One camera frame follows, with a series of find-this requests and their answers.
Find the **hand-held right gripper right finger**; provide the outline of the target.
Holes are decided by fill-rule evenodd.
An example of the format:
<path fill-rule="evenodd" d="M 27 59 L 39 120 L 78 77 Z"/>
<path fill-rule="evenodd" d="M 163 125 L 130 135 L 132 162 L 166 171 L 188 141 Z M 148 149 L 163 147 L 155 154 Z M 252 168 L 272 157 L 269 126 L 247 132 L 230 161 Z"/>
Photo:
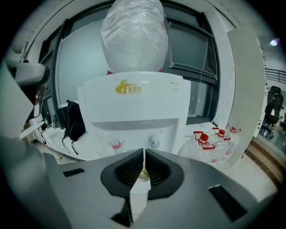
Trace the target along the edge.
<path fill-rule="evenodd" d="M 162 152 L 132 150 L 151 178 L 147 205 L 131 229 L 263 229 L 276 195 L 257 201 L 214 167 Z"/>

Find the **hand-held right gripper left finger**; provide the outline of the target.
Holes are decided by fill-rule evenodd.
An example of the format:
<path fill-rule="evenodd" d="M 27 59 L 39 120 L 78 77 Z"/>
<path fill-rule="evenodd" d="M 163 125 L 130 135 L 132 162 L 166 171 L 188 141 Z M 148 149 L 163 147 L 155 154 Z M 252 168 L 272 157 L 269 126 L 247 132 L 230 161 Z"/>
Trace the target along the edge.
<path fill-rule="evenodd" d="M 49 181 L 68 229 L 133 229 L 130 191 L 143 168 L 143 149 L 59 165 L 44 154 Z"/>

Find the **black backpack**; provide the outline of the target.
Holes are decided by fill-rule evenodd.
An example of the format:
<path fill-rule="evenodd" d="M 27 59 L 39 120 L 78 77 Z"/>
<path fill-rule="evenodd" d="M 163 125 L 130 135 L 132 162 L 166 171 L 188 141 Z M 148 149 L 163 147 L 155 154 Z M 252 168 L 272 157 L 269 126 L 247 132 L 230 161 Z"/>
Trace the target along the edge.
<path fill-rule="evenodd" d="M 64 124 L 64 136 L 62 144 L 64 148 L 70 153 L 66 147 L 64 140 L 69 138 L 71 140 L 71 147 L 76 155 L 79 155 L 74 147 L 74 143 L 86 133 L 85 124 L 81 115 L 80 106 L 74 101 L 67 100 L 67 113 Z"/>

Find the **wooden step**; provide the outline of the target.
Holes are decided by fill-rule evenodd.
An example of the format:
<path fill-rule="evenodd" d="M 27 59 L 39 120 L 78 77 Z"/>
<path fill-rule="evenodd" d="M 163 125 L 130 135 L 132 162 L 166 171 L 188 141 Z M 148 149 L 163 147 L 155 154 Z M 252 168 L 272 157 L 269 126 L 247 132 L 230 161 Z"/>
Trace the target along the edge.
<path fill-rule="evenodd" d="M 262 169 L 277 189 L 286 181 L 286 161 L 260 139 L 253 137 L 245 154 Z"/>

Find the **round white table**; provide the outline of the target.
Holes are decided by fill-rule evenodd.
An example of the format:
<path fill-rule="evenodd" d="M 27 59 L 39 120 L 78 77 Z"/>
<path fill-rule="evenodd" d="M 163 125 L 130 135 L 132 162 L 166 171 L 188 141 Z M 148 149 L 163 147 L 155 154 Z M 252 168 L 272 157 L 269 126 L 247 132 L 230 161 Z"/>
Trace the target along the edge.
<path fill-rule="evenodd" d="M 21 134 L 20 134 L 20 139 L 24 139 L 27 137 L 29 134 L 31 134 L 33 131 L 39 129 L 42 125 L 44 125 L 45 122 L 41 121 L 36 123 L 35 125 L 30 126 L 29 128 L 25 129 Z"/>

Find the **white water dispenser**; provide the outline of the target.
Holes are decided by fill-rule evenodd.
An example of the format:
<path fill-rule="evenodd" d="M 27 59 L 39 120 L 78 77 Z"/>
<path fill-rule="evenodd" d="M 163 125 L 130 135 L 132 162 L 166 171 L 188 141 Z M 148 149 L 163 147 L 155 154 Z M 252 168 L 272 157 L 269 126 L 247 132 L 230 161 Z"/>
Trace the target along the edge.
<path fill-rule="evenodd" d="M 110 194 L 129 198 L 142 170 L 149 200 L 182 185 L 182 169 L 163 157 L 177 154 L 186 126 L 191 82 L 163 72 L 121 72 L 84 82 L 78 103 L 95 152 L 110 160 L 100 174 Z"/>

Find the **white partition panel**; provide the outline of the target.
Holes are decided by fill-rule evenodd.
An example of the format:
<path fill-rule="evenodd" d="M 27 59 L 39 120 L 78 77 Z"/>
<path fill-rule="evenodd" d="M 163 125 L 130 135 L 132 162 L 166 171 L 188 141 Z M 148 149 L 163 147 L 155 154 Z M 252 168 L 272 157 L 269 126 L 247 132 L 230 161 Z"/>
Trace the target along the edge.
<path fill-rule="evenodd" d="M 228 159 L 233 166 L 243 155 L 259 127 L 265 98 L 265 72 L 257 35 L 252 25 L 228 32 L 234 65 L 235 91 L 229 124 L 241 130 Z"/>

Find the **black office chair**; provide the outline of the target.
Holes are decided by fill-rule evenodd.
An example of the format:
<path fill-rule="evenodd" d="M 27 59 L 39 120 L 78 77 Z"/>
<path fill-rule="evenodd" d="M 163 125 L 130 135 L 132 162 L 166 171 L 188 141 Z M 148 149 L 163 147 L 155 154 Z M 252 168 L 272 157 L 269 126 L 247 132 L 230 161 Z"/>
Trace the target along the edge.
<path fill-rule="evenodd" d="M 269 133 L 269 137 L 271 139 L 274 137 L 271 127 L 273 127 L 279 120 L 280 111 L 281 109 L 284 109 L 283 102 L 284 97 L 281 93 L 281 89 L 277 86 L 272 86 L 268 92 L 265 116 L 261 126 L 264 133 L 266 131 Z"/>

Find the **large clear water jug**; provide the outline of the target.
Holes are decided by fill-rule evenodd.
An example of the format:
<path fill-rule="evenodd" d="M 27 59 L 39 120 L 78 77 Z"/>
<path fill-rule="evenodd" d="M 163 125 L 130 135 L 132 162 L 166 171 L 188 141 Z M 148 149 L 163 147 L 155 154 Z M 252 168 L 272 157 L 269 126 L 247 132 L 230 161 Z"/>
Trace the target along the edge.
<path fill-rule="evenodd" d="M 160 0 L 115 0 L 102 22 L 101 44 L 112 73 L 160 72 L 168 52 Z"/>

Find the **dark window frame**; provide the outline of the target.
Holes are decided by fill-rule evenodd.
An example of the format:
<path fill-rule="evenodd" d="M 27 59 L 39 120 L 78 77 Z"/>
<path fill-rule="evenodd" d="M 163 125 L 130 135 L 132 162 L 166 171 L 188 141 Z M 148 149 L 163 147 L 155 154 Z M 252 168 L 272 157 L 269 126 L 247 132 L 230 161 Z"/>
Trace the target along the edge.
<path fill-rule="evenodd" d="M 94 5 L 71 19 L 64 20 L 43 41 L 38 57 L 40 63 L 53 68 L 59 42 L 84 26 L 99 26 L 115 0 Z M 209 122 L 219 100 L 219 56 L 215 38 L 205 14 L 181 4 L 163 0 L 166 11 L 165 25 L 169 36 L 169 49 L 163 71 L 183 76 L 191 81 L 187 124 Z"/>

